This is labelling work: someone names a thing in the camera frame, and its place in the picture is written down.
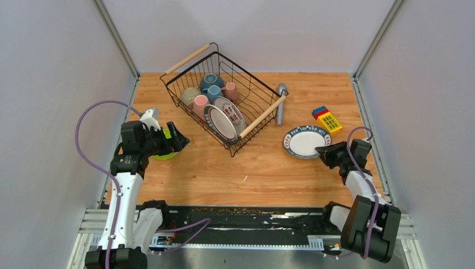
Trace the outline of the white plate green lettered rim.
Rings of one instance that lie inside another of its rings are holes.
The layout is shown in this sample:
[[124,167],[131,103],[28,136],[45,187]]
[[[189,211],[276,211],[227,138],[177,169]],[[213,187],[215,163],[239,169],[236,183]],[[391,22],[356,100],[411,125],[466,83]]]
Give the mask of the white plate green lettered rim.
[[314,125],[298,126],[288,131],[283,140],[283,148],[288,154],[298,159],[315,159],[320,157],[317,147],[332,144],[332,136],[324,128]]

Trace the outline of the lime green plate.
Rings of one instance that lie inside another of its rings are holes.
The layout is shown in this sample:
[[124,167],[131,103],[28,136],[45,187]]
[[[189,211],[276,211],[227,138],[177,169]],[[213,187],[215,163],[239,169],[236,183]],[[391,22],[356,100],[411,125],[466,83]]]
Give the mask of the lime green plate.
[[[164,132],[165,138],[167,138],[167,139],[171,138],[171,134],[170,134],[169,129],[163,129],[163,132]],[[167,154],[167,155],[152,155],[151,157],[153,159],[156,159],[156,160],[168,160],[168,159],[173,158],[177,154],[178,154],[177,152],[172,152],[172,153]]]

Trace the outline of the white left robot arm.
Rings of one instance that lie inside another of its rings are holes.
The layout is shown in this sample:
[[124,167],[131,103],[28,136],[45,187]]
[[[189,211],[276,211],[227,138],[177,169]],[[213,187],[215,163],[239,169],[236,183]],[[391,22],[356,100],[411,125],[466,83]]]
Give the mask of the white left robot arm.
[[179,152],[190,143],[173,122],[167,123],[167,129],[170,137],[156,123],[122,124],[122,141],[108,170],[113,181],[108,218],[96,250],[86,253],[86,268],[146,268],[147,247],[155,230],[171,226],[164,200],[145,202],[134,219],[149,158]]

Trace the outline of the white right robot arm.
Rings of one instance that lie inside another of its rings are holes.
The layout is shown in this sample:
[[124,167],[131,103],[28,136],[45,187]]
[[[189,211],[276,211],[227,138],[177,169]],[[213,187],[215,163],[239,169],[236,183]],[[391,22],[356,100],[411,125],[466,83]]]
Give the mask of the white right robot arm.
[[343,249],[388,263],[397,240],[401,211],[379,196],[371,173],[365,168],[371,145],[354,139],[323,147],[317,153],[328,168],[338,168],[343,184],[350,190],[352,206],[329,202],[320,218],[322,231],[327,234],[341,232]]

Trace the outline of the white plate red characters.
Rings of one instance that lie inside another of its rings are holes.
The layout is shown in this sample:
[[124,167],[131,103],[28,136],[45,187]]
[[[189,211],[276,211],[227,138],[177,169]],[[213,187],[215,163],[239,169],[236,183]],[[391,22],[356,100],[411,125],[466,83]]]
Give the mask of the white plate red characters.
[[214,100],[213,105],[227,115],[238,135],[247,127],[243,115],[232,101],[225,97],[218,97]]

